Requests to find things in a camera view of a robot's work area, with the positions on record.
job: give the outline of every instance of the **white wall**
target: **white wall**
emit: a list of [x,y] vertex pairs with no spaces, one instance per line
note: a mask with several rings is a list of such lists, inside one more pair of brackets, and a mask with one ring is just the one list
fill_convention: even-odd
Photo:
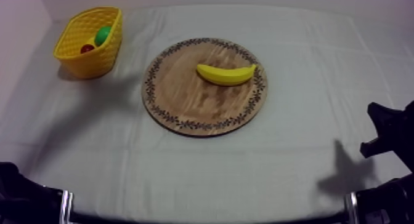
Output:
[[0,117],[51,22],[42,0],[0,0]]
[[83,9],[114,5],[122,9],[181,4],[263,4],[327,10],[414,27],[414,0],[43,0],[55,19],[69,18]]

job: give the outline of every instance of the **table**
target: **table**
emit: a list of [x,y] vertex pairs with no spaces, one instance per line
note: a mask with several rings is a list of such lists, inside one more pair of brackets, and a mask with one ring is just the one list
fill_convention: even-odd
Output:
[[[342,196],[408,173],[394,153],[363,159],[377,102],[414,99],[414,33],[362,18],[268,6],[124,11],[114,69],[77,81],[52,56],[67,21],[35,50],[0,123],[0,160],[74,192],[75,210],[182,222],[288,220],[336,212]],[[215,138],[171,133],[147,114],[143,73],[179,41],[212,37],[263,64],[267,100]]]

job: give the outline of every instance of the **green ball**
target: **green ball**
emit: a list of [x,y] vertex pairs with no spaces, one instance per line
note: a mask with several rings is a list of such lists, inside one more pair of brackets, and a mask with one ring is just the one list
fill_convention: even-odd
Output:
[[95,36],[95,45],[96,46],[102,45],[102,43],[104,43],[105,40],[107,40],[109,32],[111,32],[110,26],[104,26],[101,29],[99,29],[98,33],[96,33],[96,36]]

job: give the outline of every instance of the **yellow basket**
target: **yellow basket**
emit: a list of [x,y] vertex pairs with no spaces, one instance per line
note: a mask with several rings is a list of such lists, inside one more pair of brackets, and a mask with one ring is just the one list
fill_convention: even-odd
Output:
[[[111,26],[105,42],[80,53],[101,27]],[[53,55],[75,77],[91,79],[108,73],[115,62],[122,40],[122,12],[115,7],[96,7],[73,17],[55,46]]]

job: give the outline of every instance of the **wooden plate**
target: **wooden plate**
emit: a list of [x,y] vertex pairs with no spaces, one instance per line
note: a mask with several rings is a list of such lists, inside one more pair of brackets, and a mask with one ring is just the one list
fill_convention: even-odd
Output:
[[[217,86],[198,75],[197,64],[239,68],[256,64],[248,82]],[[214,38],[195,38],[164,50],[149,66],[142,99],[150,115],[180,134],[207,137],[231,132],[250,121],[267,95],[262,65],[244,47]]]

